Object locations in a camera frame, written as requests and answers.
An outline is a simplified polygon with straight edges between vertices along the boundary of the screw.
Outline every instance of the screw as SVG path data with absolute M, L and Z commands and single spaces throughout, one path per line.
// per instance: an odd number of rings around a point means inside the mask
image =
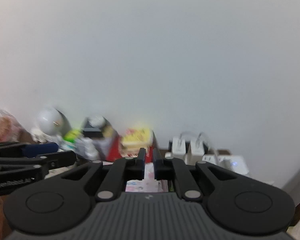
M 100 191 L 97 196 L 98 198 L 101 199 L 109 199 L 113 197 L 113 193 L 111 191 L 104 190 L 104 191 Z
M 201 193 L 197 190 L 188 190 L 185 192 L 185 196 L 188 198 L 199 198 Z

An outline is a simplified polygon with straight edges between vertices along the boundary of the power strip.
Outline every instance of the power strip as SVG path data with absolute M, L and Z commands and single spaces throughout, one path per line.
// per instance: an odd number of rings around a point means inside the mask
M 244 158 L 240 155 L 219 155 L 218 156 L 220 166 L 236 172 L 238 174 L 250 177 L 249 169 L 244 161 Z M 216 165 L 216 159 L 214 155 L 204 155 L 202 158 L 203 161 L 210 162 Z

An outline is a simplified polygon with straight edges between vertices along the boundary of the power adapter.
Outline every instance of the power adapter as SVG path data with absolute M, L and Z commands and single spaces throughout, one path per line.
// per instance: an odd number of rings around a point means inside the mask
M 177 136 L 172 138 L 171 155 L 174 158 L 178 158 L 181 160 L 185 159 L 186 141 L 184 139 L 181 139 L 180 137 Z
M 196 162 L 201 161 L 204 156 L 203 141 L 199 138 L 197 140 L 190 140 L 190 148 L 187 153 L 187 164 L 195 165 Z

